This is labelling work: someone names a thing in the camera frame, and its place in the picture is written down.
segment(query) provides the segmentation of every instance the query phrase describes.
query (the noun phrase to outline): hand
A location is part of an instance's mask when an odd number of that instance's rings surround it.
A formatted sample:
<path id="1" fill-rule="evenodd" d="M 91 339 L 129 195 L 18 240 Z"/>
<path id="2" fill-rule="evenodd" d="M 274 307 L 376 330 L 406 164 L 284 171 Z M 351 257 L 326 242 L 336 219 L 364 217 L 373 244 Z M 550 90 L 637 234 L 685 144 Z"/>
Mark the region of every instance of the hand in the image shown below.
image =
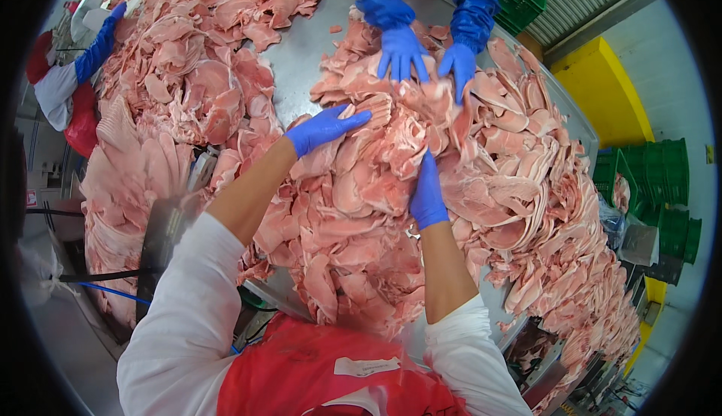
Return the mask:
<path id="1" fill-rule="evenodd" d="M 422 55 L 429 55 L 429 52 L 421 45 L 416 34 L 409 26 L 397 29 L 389 29 L 381 34 L 381 61 L 378 63 L 376 74 L 383 78 L 391 64 L 392 80 L 410 80 L 411 62 L 414 63 L 419 80 L 425 83 L 429 80 L 426 66 Z"/>
<path id="2" fill-rule="evenodd" d="M 286 132 L 293 143 L 296 156 L 309 154 L 314 148 L 326 142 L 340 138 L 347 131 L 358 128 L 371 120 L 371 111 L 360 112 L 347 119 L 338 116 L 347 108 L 347 104 L 324 109 L 309 121 L 303 122 Z"/>
<path id="3" fill-rule="evenodd" d="M 113 17 L 115 21 L 119 21 L 123 17 L 123 15 L 125 15 L 127 7 L 128 3 L 123 1 L 122 3 L 113 7 L 113 10 L 111 11 L 111 14 L 108 15 L 108 17 Z"/>
<path id="4" fill-rule="evenodd" d="M 449 214 L 441 197 L 436 160 L 429 150 L 426 150 L 421 161 L 419 184 L 416 185 L 416 193 L 411 198 L 410 210 L 419 225 L 419 231 L 429 225 L 449 221 Z"/>
<path id="5" fill-rule="evenodd" d="M 446 50 L 444 58 L 439 65 L 439 76 L 447 76 L 454 69 L 454 84 L 456 87 L 456 104 L 461 105 L 466 83 L 474 79 L 476 72 L 476 55 L 465 44 L 455 43 Z"/>

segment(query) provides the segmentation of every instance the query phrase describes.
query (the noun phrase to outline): person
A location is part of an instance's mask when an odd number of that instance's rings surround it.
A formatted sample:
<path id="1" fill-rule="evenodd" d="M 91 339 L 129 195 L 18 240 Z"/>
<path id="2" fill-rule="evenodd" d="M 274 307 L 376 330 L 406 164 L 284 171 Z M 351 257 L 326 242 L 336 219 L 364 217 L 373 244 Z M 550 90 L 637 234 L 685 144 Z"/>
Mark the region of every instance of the person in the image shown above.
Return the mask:
<path id="1" fill-rule="evenodd" d="M 501 9 L 498 1 L 454 0 L 456 9 L 450 23 L 454 44 L 446 50 L 438 73 L 447 76 L 453 72 L 456 104 L 461 105 L 464 86 L 474 78 L 476 55 L 486 47 L 494 27 L 492 17 Z M 429 53 L 410 27 L 416 18 L 414 10 L 402 0 L 356 0 L 356 7 L 367 23 L 383 32 L 378 75 L 385 76 L 390 66 L 392 79 L 410 79 L 413 64 L 420 81 L 428 81 L 422 55 Z"/>
<path id="2" fill-rule="evenodd" d="M 113 8 L 93 43 L 73 62 L 56 64 L 53 33 L 47 31 L 35 41 L 25 65 L 25 75 L 48 123 L 62 131 L 70 146 L 86 158 L 97 144 L 95 91 L 89 79 L 111 55 L 115 25 L 126 6 L 123 1 Z"/>
<path id="3" fill-rule="evenodd" d="M 241 309 L 238 259 L 293 164 L 371 117 L 339 120 L 345 107 L 289 130 L 185 232 L 118 361 L 126 414 L 531 414 L 489 338 L 489 310 L 456 247 L 430 153 L 410 212 L 421 235 L 433 372 L 398 343 L 281 313 L 260 342 L 228 355 Z"/>

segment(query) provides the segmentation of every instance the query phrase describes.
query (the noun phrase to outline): red apron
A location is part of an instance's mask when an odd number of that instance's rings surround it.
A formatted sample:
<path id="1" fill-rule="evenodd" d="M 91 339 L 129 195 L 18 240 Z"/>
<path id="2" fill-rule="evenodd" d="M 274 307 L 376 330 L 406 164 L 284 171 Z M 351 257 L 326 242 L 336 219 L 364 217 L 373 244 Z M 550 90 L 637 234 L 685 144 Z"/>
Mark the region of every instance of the red apron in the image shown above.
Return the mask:
<path id="1" fill-rule="evenodd" d="M 360 407 L 321 404 L 366 386 L 372 393 L 383 389 L 389 416 L 469 414 L 466 401 L 438 375 L 414 364 L 400 344 L 281 313 L 268 324 L 264 340 L 233 361 L 218 393 L 217 413 L 361 416 L 368 412 Z"/>
<path id="2" fill-rule="evenodd" d="M 95 127 L 97 127 L 97 119 L 95 118 L 95 91 L 90 82 L 85 81 L 78 86 L 73 92 L 73 114 L 70 118 L 70 124 L 65 129 L 65 139 L 68 144 L 83 155 L 90 158 L 90 153 L 97 144 L 97 136 L 95 135 Z"/>

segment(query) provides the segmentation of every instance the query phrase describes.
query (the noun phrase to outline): white sleeve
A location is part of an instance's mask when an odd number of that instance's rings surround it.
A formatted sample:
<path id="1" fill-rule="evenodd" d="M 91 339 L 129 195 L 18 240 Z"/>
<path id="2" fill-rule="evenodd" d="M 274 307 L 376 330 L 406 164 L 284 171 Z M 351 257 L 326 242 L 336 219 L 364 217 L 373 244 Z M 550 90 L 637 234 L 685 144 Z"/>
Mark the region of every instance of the white sleeve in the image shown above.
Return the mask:
<path id="1" fill-rule="evenodd" d="M 70 62 L 62 67 L 54 65 L 33 88 L 35 99 L 41 105 L 50 126 L 57 131 L 65 130 L 70 124 L 71 96 L 78 88 L 75 63 Z"/>
<path id="2" fill-rule="evenodd" d="M 490 335 L 489 309 L 477 295 L 426 328 L 425 357 L 474 416 L 531 416 Z"/>
<path id="3" fill-rule="evenodd" d="M 240 312 L 235 279 L 244 247 L 203 213 L 176 246 L 148 314 L 118 361 L 123 411 L 215 414 Z"/>

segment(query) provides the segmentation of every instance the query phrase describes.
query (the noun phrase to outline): white sticker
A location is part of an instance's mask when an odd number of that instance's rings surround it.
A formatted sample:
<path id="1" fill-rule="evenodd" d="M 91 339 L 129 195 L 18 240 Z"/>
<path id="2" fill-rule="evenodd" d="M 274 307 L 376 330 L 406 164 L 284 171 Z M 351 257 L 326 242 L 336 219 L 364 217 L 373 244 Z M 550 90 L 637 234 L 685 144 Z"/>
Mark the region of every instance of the white sticker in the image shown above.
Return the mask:
<path id="1" fill-rule="evenodd" d="M 351 375 L 353 377 L 367 377 L 377 372 L 394 371 L 401 368 L 401 360 L 393 357 L 390 360 L 357 360 L 349 357 L 336 359 L 334 375 Z"/>

